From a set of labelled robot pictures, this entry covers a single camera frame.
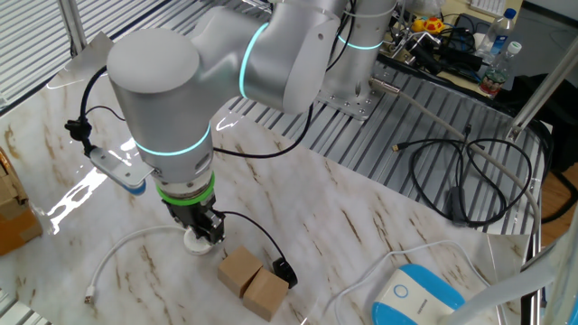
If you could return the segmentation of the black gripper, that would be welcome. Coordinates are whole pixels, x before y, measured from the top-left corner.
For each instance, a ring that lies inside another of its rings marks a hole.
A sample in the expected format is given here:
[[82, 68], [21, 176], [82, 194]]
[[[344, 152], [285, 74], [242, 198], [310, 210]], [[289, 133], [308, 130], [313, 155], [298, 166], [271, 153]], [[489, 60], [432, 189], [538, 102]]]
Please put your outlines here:
[[163, 200], [170, 215], [180, 223], [185, 231], [187, 242], [200, 242], [208, 236], [212, 245], [217, 245], [225, 239], [225, 215], [222, 212], [211, 209], [216, 202], [214, 197], [201, 202], [179, 206]]

